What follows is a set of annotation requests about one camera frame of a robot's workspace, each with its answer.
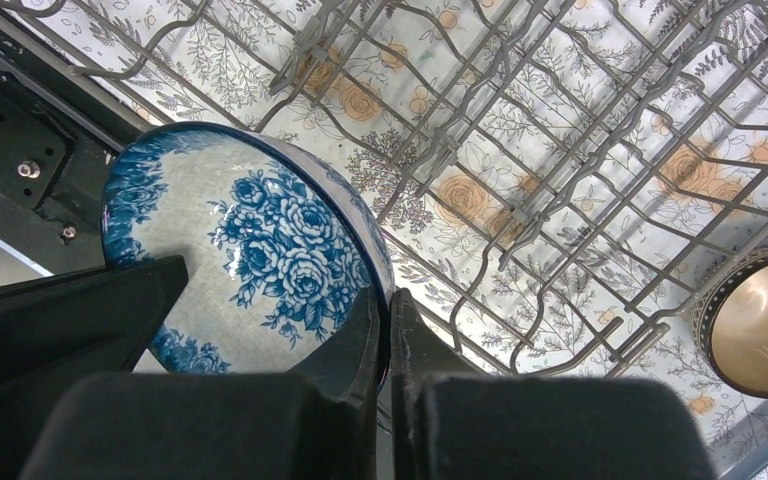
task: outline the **bowl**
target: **bowl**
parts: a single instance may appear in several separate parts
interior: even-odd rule
[[[691,316],[714,372],[739,392],[768,398],[768,249],[731,268]]]
[[[119,155],[104,191],[109,265],[185,257],[190,282],[151,343],[170,371],[287,370],[393,267],[375,217],[325,162],[202,122],[159,127]]]

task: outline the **patterned bowl rim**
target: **patterned bowl rim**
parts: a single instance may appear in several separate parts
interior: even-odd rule
[[[122,155],[124,155],[128,150],[134,148],[139,144],[151,141],[152,139],[154,139],[159,135],[168,134],[168,133],[184,133],[184,132],[195,132],[195,131],[209,131],[209,132],[227,135],[251,147],[254,147],[257,150],[260,150],[266,156],[268,156],[269,158],[272,158],[273,160],[277,160],[279,163],[281,163],[281,165],[283,165],[288,170],[290,170],[293,174],[298,176],[306,185],[308,185],[311,189],[313,189],[313,191],[316,192],[319,198],[321,198],[322,201],[325,202],[328,208],[331,209],[332,212],[334,212],[334,215],[343,225],[343,228],[345,228],[346,233],[348,233],[349,237],[351,237],[352,243],[357,248],[357,251],[360,254],[361,258],[363,259],[363,262],[366,265],[366,268],[370,272],[374,272],[374,274],[369,275],[369,279],[371,281],[373,288],[375,289],[375,296],[378,299],[378,302],[377,302],[378,312],[379,312],[380,325],[381,325],[381,329],[380,329],[381,334],[379,336],[379,341],[378,341],[379,343],[378,355],[379,355],[379,358],[382,358],[382,355],[385,356],[384,358],[382,358],[383,361],[381,362],[381,366],[379,367],[379,371],[377,372],[379,374],[379,379],[380,379],[380,382],[379,382],[379,390],[380,390],[380,386],[384,383],[384,379],[386,378],[388,366],[390,363],[390,353],[389,353],[390,352],[389,351],[390,306],[389,306],[389,303],[387,302],[387,295],[384,291],[384,286],[381,284],[381,280],[378,275],[379,272],[375,268],[375,263],[372,261],[372,256],[369,254],[367,249],[363,247],[363,243],[360,241],[360,236],[358,235],[357,230],[351,224],[348,217],[337,206],[337,203],[334,201],[334,199],[332,199],[331,196],[328,195],[328,193],[325,191],[322,185],[317,183],[310,175],[307,174],[307,172],[299,168],[299,166],[296,165],[296,163],[287,154],[285,154],[284,152],[281,152],[277,148],[255,137],[254,135],[251,135],[242,130],[237,130],[235,128],[226,127],[225,125],[220,125],[220,124],[210,123],[210,122],[187,121],[187,122],[176,122],[176,123],[170,123],[167,125],[161,125],[159,127],[153,128],[152,130],[149,130],[148,132],[143,133],[142,135],[137,137],[136,140],[126,145],[122,149],[122,151],[119,152],[119,155],[116,156],[116,160],[114,160],[114,162],[118,161],[119,158]],[[113,170],[115,170],[115,168],[116,166],[114,164],[113,168],[111,168],[111,173],[113,172]],[[102,205],[106,206],[109,200],[110,200],[110,196],[107,190],[107,183],[105,182],[104,192],[102,196]],[[109,259],[107,258],[107,251],[105,248],[103,248],[104,215],[102,215],[100,222],[102,224],[101,225],[102,254],[104,255],[105,264],[109,264]]]
[[[714,370],[714,373],[719,377],[726,385],[733,388],[734,390],[737,390],[740,393],[744,393],[746,395],[750,395],[757,398],[768,398],[768,392],[764,391],[758,391],[753,390],[747,387],[744,387],[743,385],[736,383],[729,378],[728,375],[725,374],[725,372],[720,369],[720,366],[717,364],[717,360],[714,357],[714,350],[713,350],[713,342],[712,342],[712,333],[714,330],[714,325],[717,323],[717,316],[719,316],[720,309],[722,309],[723,305],[726,303],[726,300],[729,296],[731,296],[732,293],[739,287],[743,282],[745,282],[748,278],[750,278],[752,275],[760,272],[761,270],[768,267],[768,249],[764,249],[762,252],[760,252],[761,255],[752,255],[750,254],[749,258],[744,260],[743,262],[739,263],[737,266],[732,268],[732,270],[729,272],[729,274],[721,281],[719,284],[717,284],[716,287],[712,288],[708,294],[705,296],[705,300],[701,302],[702,308],[700,309],[700,315],[698,318],[694,319],[695,324],[695,330],[697,330],[696,335],[694,335],[695,340],[697,341],[697,348],[702,350],[702,353],[705,355],[705,358],[708,360],[708,364],[711,366],[711,369]],[[732,279],[733,276],[737,272],[744,272],[749,269],[753,269],[753,267],[756,264],[761,264],[760,266],[755,269],[751,274],[742,276],[742,278],[739,278],[738,280],[735,280],[731,284],[728,283],[728,280]],[[708,312],[708,307],[714,307],[710,314],[706,315],[706,312]]]

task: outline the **blue and white floral bowl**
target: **blue and white floral bowl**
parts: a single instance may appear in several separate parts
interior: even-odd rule
[[[119,156],[104,192],[108,263],[183,255],[190,283],[153,340],[170,371],[286,370],[394,290],[381,231],[322,160],[273,138],[184,122]]]

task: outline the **black metal plate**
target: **black metal plate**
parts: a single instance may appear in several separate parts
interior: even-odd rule
[[[0,82],[9,78],[0,76]],[[32,115],[0,93],[0,193],[24,208],[39,205],[73,147],[44,114]],[[40,166],[37,178],[23,178],[16,168],[24,161]]]

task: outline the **dish rack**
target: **dish rack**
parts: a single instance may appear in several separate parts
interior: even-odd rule
[[[479,226],[461,211],[450,212],[465,225],[469,234],[486,242],[480,255],[480,267],[471,278],[464,282],[453,280],[450,272],[445,271],[444,264],[427,260],[424,255],[406,245],[404,240],[389,231],[385,233],[388,242],[399,247],[400,255],[420,265],[424,271],[453,292],[454,297],[450,300],[454,305],[448,312],[448,317],[425,305],[422,306],[422,313],[429,324],[435,326],[438,332],[443,332],[442,336],[447,338],[455,351],[464,353],[467,360],[473,364],[480,364],[480,368],[476,368],[482,371],[497,374],[560,374],[581,367],[601,351],[608,358],[609,365],[604,375],[622,375],[670,330],[671,322],[668,322],[668,319],[686,312],[696,301],[703,298],[709,288],[722,280],[731,265],[739,262],[768,238],[768,208],[760,208],[757,203],[749,201],[761,194],[762,187],[768,181],[768,159],[764,162],[744,162],[718,158],[710,150],[706,150],[704,145],[691,141],[694,135],[698,135],[701,126],[715,117],[718,122],[724,122],[731,131],[768,133],[768,124],[758,124],[752,120],[751,115],[740,112],[734,114],[740,109],[725,107],[726,104],[733,105],[735,97],[744,95],[748,87],[762,92],[768,98],[768,2],[661,0],[652,3],[653,12],[663,12],[666,9],[677,12],[669,16],[662,25],[660,40],[653,41],[653,35],[641,31],[634,21],[626,16],[625,3],[620,3],[619,0],[604,0],[602,3],[611,12],[613,21],[622,25],[634,41],[644,47],[636,53],[639,62],[631,66],[606,62],[605,56],[598,50],[602,47],[594,46],[594,37],[589,36],[588,32],[576,30],[574,25],[564,20],[567,13],[578,9],[586,0],[509,1],[495,6],[492,13],[486,12],[494,2],[469,0],[466,3],[472,8],[470,15],[474,17],[476,24],[483,28],[483,34],[477,36],[466,52],[463,46],[456,44],[452,38],[450,18],[431,8],[415,7],[410,2],[323,0],[315,4],[310,0],[301,0],[297,6],[299,14],[302,11],[314,10],[315,14],[309,16],[306,23],[300,27],[294,27],[287,21],[286,15],[292,12],[279,15],[280,12],[276,13],[265,2],[266,0],[244,0],[240,4],[244,4],[251,18],[268,19],[277,25],[283,34],[292,36],[293,49],[286,52],[280,66],[264,60],[261,51],[250,48],[251,43],[247,35],[257,34],[257,29],[244,31],[231,28],[232,26],[217,20],[210,13],[210,0],[166,2],[166,5],[185,6],[186,13],[179,15],[177,20],[155,25],[155,33],[151,38],[135,37],[133,32],[129,31],[128,24],[111,21],[96,4],[86,0],[56,0],[45,4],[38,2],[39,5],[35,3],[32,6],[28,6],[27,2],[22,4],[0,0],[0,28],[21,42],[25,48],[74,79],[124,119],[142,129],[151,126],[146,117],[161,123],[174,121],[167,110],[157,108],[154,105],[156,101],[143,98],[138,89],[129,83],[145,65],[151,65],[173,79],[184,89],[187,98],[198,99],[203,105],[208,105],[220,121],[253,132],[263,132],[273,127],[272,122],[277,122],[279,114],[291,108],[294,102],[308,102],[311,110],[316,111],[316,115],[333,126],[335,135],[386,158],[400,173],[401,179],[392,191],[388,192],[389,198],[375,209],[379,223],[384,223],[397,202],[407,195],[428,196],[433,198],[435,203],[439,203],[438,185],[441,175],[447,169],[460,169],[462,174],[481,184],[480,176],[467,171],[458,163],[458,159],[463,158],[462,155],[459,156],[459,150],[472,134],[480,134],[488,139],[498,149],[499,156],[528,172],[533,184],[527,189],[527,194],[516,201],[498,198],[498,192],[482,184],[486,190],[485,194],[496,198],[507,212],[504,221],[499,222],[495,228]],[[43,22],[64,8],[78,9],[92,17],[104,30],[117,36],[137,60],[118,71],[102,67],[92,56],[72,45],[68,38]],[[735,18],[737,10],[747,8],[754,12],[752,25],[738,27],[744,28],[746,35],[754,39],[749,43],[742,40],[742,37],[730,37],[723,27]],[[428,78],[429,75],[423,73],[416,60],[408,58],[404,50],[388,45],[369,34],[376,22],[383,21],[400,10],[427,22],[429,35],[437,42],[442,42],[455,59],[454,73],[447,75],[445,81],[437,83],[435,79]],[[8,17],[21,20],[38,32],[40,37],[35,38],[17,29],[6,20]],[[244,50],[262,67],[261,72],[271,78],[268,91],[259,92],[258,95],[274,96],[276,101],[262,118],[248,118],[226,108],[222,101],[208,96],[194,85],[191,79],[181,74],[174,64],[170,64],[166,52],[156,48],[168,35],[191,28],[199,22],[207,22],[213,31],[220,32],[227,40]],[[346,37],[341,37],[346,32],[350,32],[348,41],[345,40]],[[549,35],[557,33],[562,33],[570,39],[572,51],[580,64],[598,69],[605,75],[605,83],[610,84],[610,90],[614,92],[612,96],[588,99],[584,95],[584,100],[581,100],[581,92],[570,92],[570,87],[565,85],[563,79],[546,67],[546,52],[541,51],[541,45]],[[341,54],[333,55],[332,46],[338,42],[338,37],[343,38]],[[407,118],[402,113],[402,107],[380,96],[369,83],[354,78],[350,64],[361,43],[373,45],[381,52],[386,52],[390,64],[406,68],[424,89],[426,96],[423,101],[427,101],[427,108],[422,109],[423,111],[415,117]],[[60,55],[53,54],[43,44],[53,48]],[[481,59],[480,54],[488,50],[492,51],[493,55]],[[710,60],[709,63],[730,64],[733,67],[732,73],[712,82],[705,77],[707,72],[704,69],[701,72],[689,69],[689,66],[695,65],[702,57]],[[395,151],[382,151],[363,135],[345,126],[342,117],[334,113],[333,103],[327,101],[325,89],[308,88],[311,75],[322,71],[317,70],[320,65],[329,66],[329,78],[322,84],[330,85],[334,81],[351,82],[352,88],[372,98],[382,114],[398,125],[405,140]],[[559,95],[565,95],[569,99],[570,108],[577,112],[582,122],[575,132],[559,133],[557,129],[550,128],[544,124],[540,115],[534,113],[533,105],[527,105],[517,98],[515,81],[526,71],[541,75],[547,83],[552,84],[555,92],[560,92]],[[685,98],[694,97],[698,103],[686,112],[673,112],[665,108],[665,104],[658,103],[657,100],[671,89],[684,92]],[[132,106],[137,107],[136,110],[143,114],[138,115],[135,108],[123,105],[104,90],[114,92],[119,98],[131,99]],[[461,93],[451,94],[456,90]],[[484,120],[488,114],[494,114],[494,109],[498,108],[500,102],[505,104],[509,113],[515,112],[516,118],[527,125],[527,128],[541,132],[554,142],[556,156],[546,169],[538,171],[524,165],[521,156],[513,150],[510,142],[500,140],[498,135],[488,131],[488,123]],[[627,138],[634,135],[635,129],[647,121],[647,128],[651,125],[665,134],[666,139],[657,145],[656,150],[643,152]],[[407,150],[413,146],[416,147],[416,152],[410,157],[411,160],[402,161]],[[754,173],[733,195],[699,193],[687,189],[681,183],[680,177],[677,180],[676,177],[670,178],[664,173],[671,159],[682,149],[691,152],[694,158],[703,159],[710,164],[723,168],[748,167],[754,169]],[[630,173],[623,185],[612,182],[610,174],[606,173],[606,165],[614,161],[612,159],[619,155],[619,151],[625,152],[622,155],[627,158],[633,158],[633,162],[639,167],[636,170],[629,169]],[[684,173],[694,175],[692,171]],[[592,209],[592,202],[589,205],[591,209],[587,209],[581,201],[576,200],[582,185],[594,178],[601,182],[607,192],[607,200],[603,200],[595,210]],[[682,198],[704,201],[712,205],[710,221],[700,225],[697,231],[691,233],[664,222],[655,217],[646,205],[634,201],[652,182],[670,184],[670,181],[672,184],[669,189],[679,192]],[[591,214],[591,210],[598,210],[598,213]],[[557,220],[564,211],[577,215],[578,222],[576,228],[566,231],[567,241],[546,233],[546,226]],[[680,239],[684,242],[683,247],[663,262],[653,262],[651,258],[644,258],[635,253],[628,242],[615,238],[614,234],[609,232],[609,227],[616,223],[620,215],[627,212],[632,212],[631,214],[648,228],[660,229],[664,235]],[[760,223],[736,245],[725,245],[710,240],[709,237],[713,238],[714,234],[725,226],[724,222],[729,216],[736,213],[751,215]],[[521,255],[517,255],[517,252],[534,246],[536,242],[548,245],[553,252],[559,252],[539,271],[535,271],[533,265]],[[677,269],[688,262],[702,262],[700,255],[715,259],[715,262],[712,262],[716,264],[714,271],[702,272],[698,276],[704,278],[704,281],[680,279],[676,275]],[[624,312],[640,319],[639,324],[636,324],[628,335],[623,335],[619,341],[612,341],[612,337],[620,338],[615,332],[624,322],[623,314],[618,312],[617,315],[593,318],[592,315],[580,311],[576,302],[570,298],[571,294],[560,288],[557,282],[570,268],[598,272],[605,262],[620,257],[634,265],[634,268],[645,270],[646,281],[630,295],[620,291],[615,279],[598,274],[590,275],[590,281],[613,294]],[[515,267],[514,271],[526,272],[538,279],[536,284],[530,287],[536,303],[531,321],[525,328],[498,313],[498,306],[483,301],[482,296],[478,294],[479,287],[489,278],[491,272],[497,269],[510,272],[511,267]],[[680,301],[667,308],[652,309],[644,306],[653,292],[666,288],[683,292],[679,295]],[[546,321],[547,310],[551,308],[544,301],[547,295],[552,295],[558,299],[558,304],[567,305],[573,311],[590,340],[563,362],[533,372],[524,372],[520,360],[534,347],[532,339],[541,324]],[[423,298],[415,296],[422,303]],[[486,345],[467,338],[460,332],[458,322],[465,311],[478,312],[482,319],[499,327],[511,342],[512,348],[506,360],[501,360],[499,355],[491,353]]]

